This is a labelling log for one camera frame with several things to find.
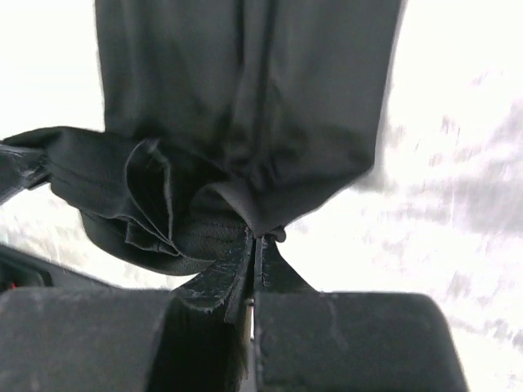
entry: black cloth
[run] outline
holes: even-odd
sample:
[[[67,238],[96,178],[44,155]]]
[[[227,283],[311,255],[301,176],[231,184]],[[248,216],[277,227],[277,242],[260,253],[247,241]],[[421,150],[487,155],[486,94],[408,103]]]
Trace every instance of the black cloth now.
[[[42,152],[52,191],[107,252],[201,270],[245,225],[284,239],[372,167],[399,9],[96,0],[105,132],[48,128],[4,147]]]

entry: black fabric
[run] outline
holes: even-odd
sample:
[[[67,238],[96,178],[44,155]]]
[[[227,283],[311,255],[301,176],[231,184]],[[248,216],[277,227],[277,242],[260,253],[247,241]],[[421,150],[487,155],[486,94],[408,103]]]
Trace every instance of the black fabric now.
[[[57,127],[4,144],[45,151],[52,191],[107,252],[199,270],[245,225],[283,240],[372,167],[399,9],[96,0],[105,132]]]
[[[45,153],[0,143],[0,204],[45,182]]]

